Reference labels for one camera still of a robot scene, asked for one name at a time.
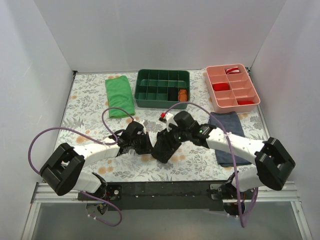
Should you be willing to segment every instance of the gray wall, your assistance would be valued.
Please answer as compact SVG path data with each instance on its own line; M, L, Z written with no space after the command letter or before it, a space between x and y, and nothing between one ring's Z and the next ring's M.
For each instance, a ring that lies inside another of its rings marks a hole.
M252 66L270 133L296 161L292 173L320 238L320 1L287 1Z
M36 180L27 152L41 130L59 126L72 72L33 0L0 1L0 239L22 236ZM57 132L32 153L39 169Z
M34 0L80 72L251 66L286 0Z

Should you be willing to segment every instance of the folded green cloth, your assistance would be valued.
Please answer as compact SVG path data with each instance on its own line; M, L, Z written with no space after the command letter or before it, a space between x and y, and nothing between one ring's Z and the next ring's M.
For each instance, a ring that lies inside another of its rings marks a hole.
M117 107L126 110L131 115L135 114L134 99L126 76L105 80L105 89L110 108ZM110 109L109 117L120 119L128 117L128 115L121 110Z

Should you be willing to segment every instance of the cable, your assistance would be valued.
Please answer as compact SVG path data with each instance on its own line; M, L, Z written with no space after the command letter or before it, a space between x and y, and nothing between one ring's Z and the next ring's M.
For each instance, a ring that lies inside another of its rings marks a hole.
M96 139L94 139L94 138L92 138L92 137L90 137L90 136L88 136L88 135L85 135L85 134L83 134L83 133L81 133L81 132L79 132L79 131L73 130L73 129L68 128L68 127L56 126L56 127L51 127L51 128L45 129L45 130L41 131L40 133L38 133L38 134L34 137L34 139L31 141L30 146L29 146L29 149L28 149L28 162L29 162L29 165L30 165L30 167L32 168L32 170L33 170L36 174L40 175L40 172L35 168L34 164L32 163L32 160L31 160L31 150L32 150L32 148L33 148L36 140L37 140L42 134L45 134L46 132L49 132L49 131L52 131L52 130L66 130L66 131L70 131L70 132L73 132L73 133L75 133L75 134L78 134L78 135L80 135L80 136L82 136L82 137L85 137L85 138L87 138L87 139L89 139L89 140L91 140L91 141L93 141L93 142L95 142L95 143L97 143L97 144L102 144L102 145L115 145L115 144L117 144L117 143L118 143L118 137L117 137L117 135L115 135L115 133L107 126L107 124L106 124L106 122L105 122L105 119L104 119L104 114L105 114L105 112L109 111L110 109L118 109L118 110L121 110L121 111L125 112L132 120L134 120L134 118L133 118L127 111L125 111L125 110L123 110L123 109L121 109L121 108L119 108L119 107L109 107L109 108L107 108L106 110L104 110L104 111L102 112L101 119L102 119L103 125L104 125L104 126L106 127L106 129L114 136L115 142L107 143L107 142L99 141L99 140L96 140ZM107 222L107 221L105 221L105 220L103 220L103 219L101 219L101 218L99 218L99 217L96 217L96 216L90 214L90 216L91 216L92 218L95 218L95 219L97 219L98 221L100 221L100 222L102 222L102 223L104 223L104 224L106 224L106 225L108 225L108 226L111 226L111 227L118 226L118 225L121 223L121 221L122 221L122 213L121 213L120 209L119 209L117 206L115 206L115 205L112 204L111 202L108 202L108 201L103 200L103 199L101 199L101 198L92 196L92 195L90 195L90 194L88 194L88 193L86 193L86 192L84 192L84 191L81 191L81 193L84 194L84 195L86 195L86 196L89 197L89 198L92 198L92 199L98 200L98 201L102 201L102 202L110 205L110 206L113 207L115 210L117 210L117 212L118 212L119 215L120 215L120 220L119 220L119 222L117 222L117 223L109 223L109 222Z
M252 196L252 199L251 199L251 204L249 206L249 210L246 213L243 214L242 213L242 208L241 208L241 196L240 196L240 189L239 189L239 178L238 178L238 172L237 172L236 157L235 157L234 149L232 147L230 138L228 136L228 133L227 133L225 127L223 126L223 124L214 115L212 115L210 112L205 110L202 106L200 106L198 104L195 104L193 102L178 102L178 103L172 105L167 111L164 112L164 114L167 114L171 109L173 109L175 106L178 106L180 104L191 104L191 105L194 105L194 106L200 108L201 110L203 110L208 115L210 115L211 117L214 118L214 120L220 125L220 128L222 129L223 133L225 134L226 140L227 140L229 148L230 148L232 161L233 161L234 178L235 178L235 185L236 185L236 198L237 198L237 203L238 203L238 211L239 211L240 223L241 223L241 227L245 228L246 225L247 225L248 218L244 219L243 217L244 216L248 216L249 213L251 212L251 210L254 208L254 206L256 204L256 201L257 201L257 197L258 197L258 188L255 188L253 190L253 196Z

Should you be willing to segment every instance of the gray floor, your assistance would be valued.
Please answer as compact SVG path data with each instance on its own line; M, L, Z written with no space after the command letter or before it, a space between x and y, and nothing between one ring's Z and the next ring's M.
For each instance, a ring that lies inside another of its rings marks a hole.
M87 216L84 203L42 203L33 240L300 240L290 202L258 202L248 225L207 210L124 210L123 221L109 227ZM105 219L116 222L117 212Z

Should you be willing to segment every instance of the table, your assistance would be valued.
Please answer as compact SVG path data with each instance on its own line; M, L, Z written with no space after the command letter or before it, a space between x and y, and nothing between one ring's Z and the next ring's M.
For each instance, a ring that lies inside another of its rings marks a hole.
M205 83L205 70L190 70L190 101L213 112L211 98ZM137 72L108 74L77 74L70 92L62 126L75 129L88 136L103 140L110 135L101 121L101 114L108 105L105 80L125 75L129 79L132 92L135 92ZM193 105L186 109L200 124L207 123L209 116ZM165 128L159 121L164 109L141 108L135 103L135 118L144 121L151 143L156 142L158 131ZM266 140L267 135L258 108L238 114L247 138ZM110 119L105 114L106 123L113 130L125 129L131 121L129 117ZM91 143L85 137L69 131L60 131L56 146L61 143L71 146ZM240 166L239 171L253 165ZM233 167L221 167L217 163L215 151L184 142L167 164L155 160L151 155L121 155L117 158L102 159L83 169L87 173L96 172L107 182L150 182L150 181L203 181L226 180Z

